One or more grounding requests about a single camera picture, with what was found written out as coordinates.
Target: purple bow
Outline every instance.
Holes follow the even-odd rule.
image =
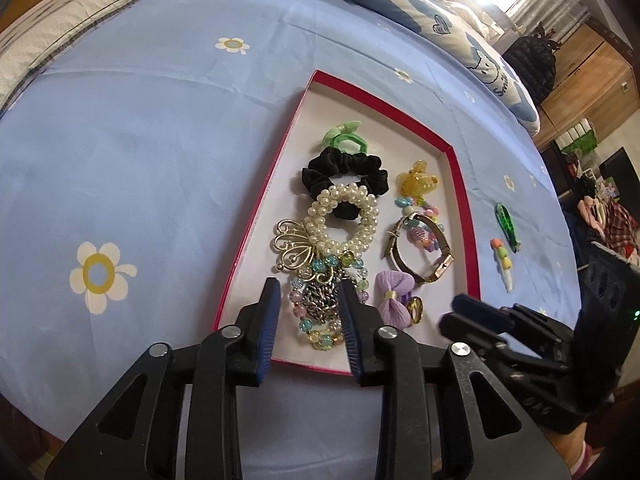
[[[385,295],[378,306],[382,321],[400,330],[411,325],[409,311],[398,301],[414,288],[415,280],[411,275],[399,270],[382,270],[376,275],[376,286]]]

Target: green hair clip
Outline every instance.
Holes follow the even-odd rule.
[[[322,146],[331,146],[347,153],[367,153],[367,141],[355,133],[360,124],[362,121],[348,121],[334,126],[324,134]],[[343,142],[348,143],[347,148],[340,147]]]
[[[516,238],[516,231],[513,228],[513,222],[511,221],[511,215],[507,208],[501,203],[498,202],[495,205],[495,217],[498,219],[498,224],[502,228],[502,232],[507,238],[507,242],[509,243],[509,247],[514,253],[517,253],[520,250],[520,242]]]

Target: blue bed sheet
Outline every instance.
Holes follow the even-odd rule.
[[[453,145],[485,301],[574,325],[572,245],[542,160],[451,56],[343,0],[142,0],[63,54],[0,121],[3,395],[67,438],[147,346],[204,338],[277,141],[316,69]],[[502,236],[496,202],[523,244],[513,294],[489,247]],[[85,258],[108,242],[118,257],[112,245],[102,251],[126,288],[112,276],[115,297],[90,301],[104,306],[98,316],[72,271],[78,249]],[[239,401],[245,478],[373,477],[379,391],[276,366]]]

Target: white flower print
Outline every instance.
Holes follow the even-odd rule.
[[[414,80],[411,79],[411,76],[408,75],[407,72],[405,72],[404,70],[400,70],[399,68],[396,68],[396,75],[402,79],[402,81],[406,81],[407,83],[413,83]]]
[[[511,180],[511,177],[509,175],[505,175],[504,176],[504,183],[507,185],[507,187],[509,189],[511,189],[513,192],[516,191],[516,185],[513,183],[513,180]]]
[[[226,50],[232,54],[239,52],[240,54],[246,54],[246,50],[249,49],[243,39],[241,38],[220,38],[216,43],[216,48]]]
[[[121,273],[132,278],[138,273],[131,264],[118,265],[120,250],[116,244],[108,243],[97,251],[91,242],[78,247],[80,267],[71,271],[69,284],[76,294],[84,293],[84,304],[92,314],[101,314],[107,308],[107,297],[113,301],[124,300],[129,291],[127,280]],[[92,282],[89,272],[93,266],[101,266],[106,278],[103,283]]]

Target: metal screw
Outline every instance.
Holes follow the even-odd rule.
[[[378,329],[378,335],[385,339],[393,339],[395,337],[398,337],[398,330],[396,330],[392,326],[381,326]]]
[[[239,326],[229,325],[225,326],[222,331],[222,337],[226,337],[227,339],[233,339],[238,337],[242,333]]]
[[[149,348],[149,355],[151,355],[151,357],[162,357],[163,355],[166,355],[168,351],[169,347],[167,345],[164,343],[156,343],[155,345],[151,345],[151,348]]]
[[[453,345],[451,345],[451,351],[460,357],[471,354],[471,348],[469,345],[461,342],[453,343]]]

